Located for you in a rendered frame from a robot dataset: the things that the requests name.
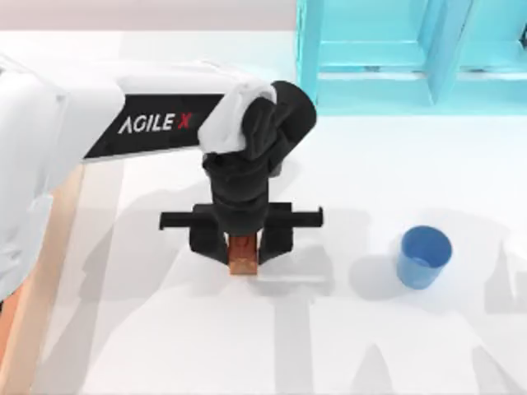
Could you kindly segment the copper brown block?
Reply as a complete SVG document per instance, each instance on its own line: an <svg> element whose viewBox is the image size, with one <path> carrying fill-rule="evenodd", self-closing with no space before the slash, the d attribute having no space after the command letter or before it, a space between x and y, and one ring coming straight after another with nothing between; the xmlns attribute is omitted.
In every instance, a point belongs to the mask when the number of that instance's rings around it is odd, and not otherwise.
<svg viewBox="0 0 527 395"><path fill-rule="evenodd" d="M258 273L257 235L229 236L228 266L233 276L256 276Z"/></svg>

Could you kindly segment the blue cup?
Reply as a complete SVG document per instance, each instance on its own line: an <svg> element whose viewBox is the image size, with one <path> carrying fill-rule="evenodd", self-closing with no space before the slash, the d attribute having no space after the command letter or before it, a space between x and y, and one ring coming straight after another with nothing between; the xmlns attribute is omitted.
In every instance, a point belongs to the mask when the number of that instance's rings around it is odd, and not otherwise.
<svg viewBox="0 0 527 395"><path fill-rule="evenodd" d="M397 276L406 287L424 290L441 274L452 254L452 243L444 232L429 225L414 226L401 239Z"/></svg>

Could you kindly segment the light blue rack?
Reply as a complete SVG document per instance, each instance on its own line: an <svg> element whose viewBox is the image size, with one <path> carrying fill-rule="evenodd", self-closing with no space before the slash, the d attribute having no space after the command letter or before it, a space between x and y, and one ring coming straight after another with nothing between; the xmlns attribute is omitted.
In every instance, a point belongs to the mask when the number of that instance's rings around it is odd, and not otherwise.
<svg viewBox="0 0 527 395"><path fill-rule="evenodd" d="M527 0L296 0L295 39L322 114L527 116Z"/></svg>

